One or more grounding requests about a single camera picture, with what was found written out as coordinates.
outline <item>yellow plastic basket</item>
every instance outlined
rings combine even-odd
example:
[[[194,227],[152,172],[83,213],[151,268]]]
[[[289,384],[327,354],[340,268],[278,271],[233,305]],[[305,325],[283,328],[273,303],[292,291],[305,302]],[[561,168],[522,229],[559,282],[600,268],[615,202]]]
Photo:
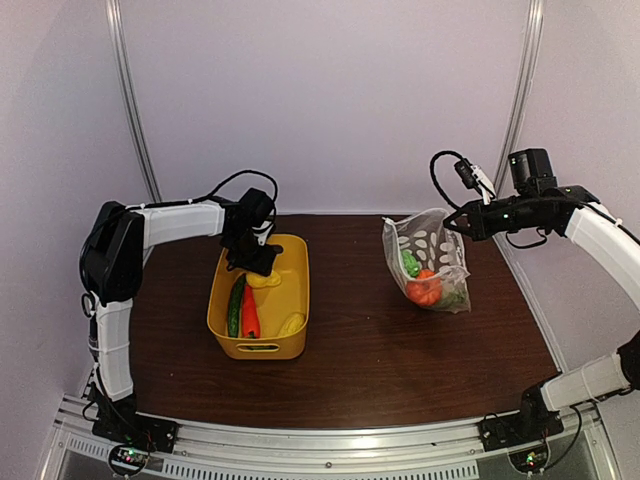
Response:
[[[261,338],[231,338],[227,335],[227,310],[231,287],[245,273],[227,271],[223,250],[213,280],[207,323],[224,352],[236,360],[290,360],[304,350],[309,323],[309,255],[305,241],[295,235],[276,234],[267,243],[280,245],[283,252],[276,257],[274,270],[282,277],[277,287],[254,289],[253,295],[260,319]],[[287,317],[300,312],[303,327],[293,335],[278,337]]]

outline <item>yellow pepper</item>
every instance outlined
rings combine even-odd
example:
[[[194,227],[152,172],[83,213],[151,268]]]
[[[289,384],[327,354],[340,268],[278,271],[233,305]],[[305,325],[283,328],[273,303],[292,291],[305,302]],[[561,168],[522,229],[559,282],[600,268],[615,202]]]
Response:
[[[263,277],[257,273],[247,273],[247,283],[251,288],[277,287],[282,282],[280,274],[275,270],[271,271],[271,275]]]
[[[278,332],[278,337],[293,335],[304,326],[304,315],[300,312],[292,313],[287,317]]]

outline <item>black joint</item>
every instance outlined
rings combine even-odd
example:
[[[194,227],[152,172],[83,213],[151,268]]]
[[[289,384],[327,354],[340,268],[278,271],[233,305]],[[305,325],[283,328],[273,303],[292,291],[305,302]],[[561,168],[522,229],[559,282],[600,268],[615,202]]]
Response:
[[[142,284],[144,217],[117,202],[102,206],[83,253],[83,281],[102,305],[133,298]]]
[[[622,373],[633,390],[640,390],[640,332],[618,348]]]
[[[228,270],[242,268],[264,276],[271,274],[279,252],[272,245],[260,245],[254,229],[262,227],[273,209],[273,200],[255,188],[247,190],[238,203],[225,208],[220,244],[228,250]]]

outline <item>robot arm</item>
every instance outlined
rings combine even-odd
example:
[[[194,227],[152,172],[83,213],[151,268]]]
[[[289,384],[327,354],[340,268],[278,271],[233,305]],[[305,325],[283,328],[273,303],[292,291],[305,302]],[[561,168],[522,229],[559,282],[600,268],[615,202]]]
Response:
[[[607,216],[599,204],[594,208]],[[565,236],[584,249],[611,275],[640,310],[640,245],[595,211],[577,209]],[[542,398],[550,411],[640,388],[640,332],[616,352],[549,380]]]
[[[517,152],[509,160],[519,195],[489,203],[486,197],[469,202],[445,219],[445,227],[473,240],[523,228],[536,228],[545,235],[555,231],[602,265],[640,310],[637,238],[583,187],[558,187],[545,150]],[[473,187],[473,182],[461,177],[468,188]],[[615,352],[531,387],[524,392],[517,414],[481,422],[485,449],[539,440],[545,431],[559,433],[562,424],[556,413],[560,409],[636,389],[640,389],[640,332]]]
[[[265,244],[273,228],[273,222],[267,222],[273,209],[271,198],[253,188],[239,202],[211,197],[197,203],[103,205],[80,258],[88,299],[83,307],[90,317],[89,346],[100,385],[93,393],[98,403],[95,434],[122,442],[159,425],[135,413],[129,370],[129,318],[142,283],[144,250],[191,237],[221,235],[228,268],[268,276],[281,251],[277,245]],[[172,436],[169,430],[174,426],[162,428],[165,435],[161,436]],[[169,443],[164,450],[170,451]]]

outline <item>orange vegetable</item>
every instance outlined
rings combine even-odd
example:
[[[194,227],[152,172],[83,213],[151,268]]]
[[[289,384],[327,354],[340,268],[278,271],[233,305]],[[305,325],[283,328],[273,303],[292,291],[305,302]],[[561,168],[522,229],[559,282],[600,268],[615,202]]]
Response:
[[[427,280],[435,276],[431,270],[421,270],[416,280]],[[435,305],[442,298],[442,282],[439,278],[434,278],[428,282],[407,283],[407,297],[416,305],[430,307]]]
[[[242,336],[244,338],[260,338],[258,309],[253,298],[253,290],[249,285],[244,287],[244,298],[242,300]]]

